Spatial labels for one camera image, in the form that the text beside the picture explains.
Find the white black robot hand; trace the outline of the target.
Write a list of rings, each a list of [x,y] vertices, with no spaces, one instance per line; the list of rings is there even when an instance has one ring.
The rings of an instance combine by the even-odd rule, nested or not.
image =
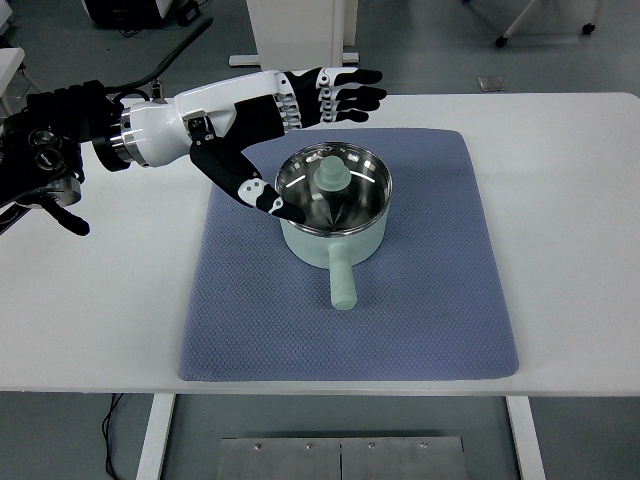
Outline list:
[[[262,179],[244,150],[293,130],[367,121],[386,96],[382,78],[354,67],[269,70],[192,89],[166,104],[139,103],[129,110],[136,159],[159,167],[188,156],[235,201],[302,223],[302,210]]]

